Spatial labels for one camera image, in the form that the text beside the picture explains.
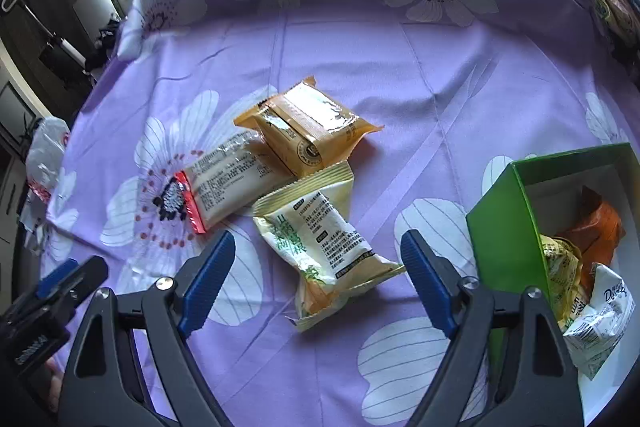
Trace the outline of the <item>white grey snack packet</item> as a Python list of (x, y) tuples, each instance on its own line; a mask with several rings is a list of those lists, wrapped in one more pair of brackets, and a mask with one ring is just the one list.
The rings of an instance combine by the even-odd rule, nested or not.
[(636, 307), (623, 277), (602, 263), (592, 267), (591, 299), (563, 334), (576, 369), (590, 381), (624, 337)]

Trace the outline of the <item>orange snack packet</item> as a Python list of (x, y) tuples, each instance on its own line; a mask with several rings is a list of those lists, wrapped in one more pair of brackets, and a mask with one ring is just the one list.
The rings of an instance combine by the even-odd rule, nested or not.
[(594, 286), (594, 266), (612, 263), (615, 249), (626, 232), (617, 210), (596, 191), (582, 187), (578, 200), (578, 219), (568, 229), (558, 233), (576, 246), (582, 254), (580, 285), (591, 296)]

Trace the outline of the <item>green cardboard box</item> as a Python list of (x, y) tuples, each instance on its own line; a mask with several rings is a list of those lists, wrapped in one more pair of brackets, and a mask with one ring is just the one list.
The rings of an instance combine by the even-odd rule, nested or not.
[[(512, 161), (466, 217), (480, 281), (498, 291), (548, 288), (541, 235), (577, 222), (583, 187), (600, 194), (622, 219), (625, 236), (613, 270), (639, 295), (639, 161), (628, 143)], [(639, 317), (593, 378), (579, 376), (588, 426), (639, 422)]]

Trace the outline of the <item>purple floral tablecloth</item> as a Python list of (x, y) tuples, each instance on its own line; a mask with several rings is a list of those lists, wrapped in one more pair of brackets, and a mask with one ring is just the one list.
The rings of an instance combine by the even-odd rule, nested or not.
[[(70, 130), (43, 272), (101, 255), (117, 294), (174, 275), (206, 241), (169, 217), (174, 172), (309, 76), (384, 126), (349, 158), (356, 230), (398, 261), (416, 228), (471, 268), (465, 213), (508, 162), (620, 142), (639, 156), (639, 90), (589, 1), (134, 0)], [(296, 272), (248, 208), (221, 224), (236, 260), (189, 345), (233, 425), (404, 425), (446, 349), (409, 277), (299, 333)]]

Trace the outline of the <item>orange-yellow snack packet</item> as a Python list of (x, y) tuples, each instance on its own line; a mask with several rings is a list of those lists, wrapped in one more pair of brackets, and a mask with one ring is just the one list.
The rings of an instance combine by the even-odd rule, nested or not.
[(233, 124), (258, 131), (297, 178), (348, 159), (365, 135), (383, 129), (319, 90), (312, 76), (260, 101)]

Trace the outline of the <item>white red plastic bag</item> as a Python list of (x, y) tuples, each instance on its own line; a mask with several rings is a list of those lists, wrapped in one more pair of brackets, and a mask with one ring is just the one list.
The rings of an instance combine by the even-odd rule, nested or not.
[(25, 161), (28, 193), (21, 213), (21, 224), (29, 232), (46, 219), (47, 205), (58, 185), (69, 136), (66, 122), (53, 116), (41, 119), (32, 136)]

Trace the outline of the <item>olive yellow crumpled packet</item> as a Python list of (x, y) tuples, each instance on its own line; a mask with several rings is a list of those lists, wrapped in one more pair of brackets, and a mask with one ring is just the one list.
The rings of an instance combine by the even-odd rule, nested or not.
[(540, 236), (542, 253), (547, 265), (551, 308), (565, 332), (572, 325), (589, 297), (582, 287), (582, 253), (567, 239), (547, 235)]

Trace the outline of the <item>pale yellow green snack packet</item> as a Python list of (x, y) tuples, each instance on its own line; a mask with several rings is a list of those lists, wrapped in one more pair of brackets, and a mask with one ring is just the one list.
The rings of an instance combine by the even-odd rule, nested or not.
[(405, 271), (377, 254), (349, 223), (355, 176), (344, 160), (256, 200), (253, 221), (266, 243), (299, 274), (299, 332), (341, 310), (349, 299)]

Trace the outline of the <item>cream red-ended snack packet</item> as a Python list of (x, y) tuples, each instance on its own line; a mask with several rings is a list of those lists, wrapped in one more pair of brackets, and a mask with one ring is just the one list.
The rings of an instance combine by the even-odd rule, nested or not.
[(295, 180), (262, 135), (245, 130), (175, 174), (195, 233), (205, 234), (255, 200)]

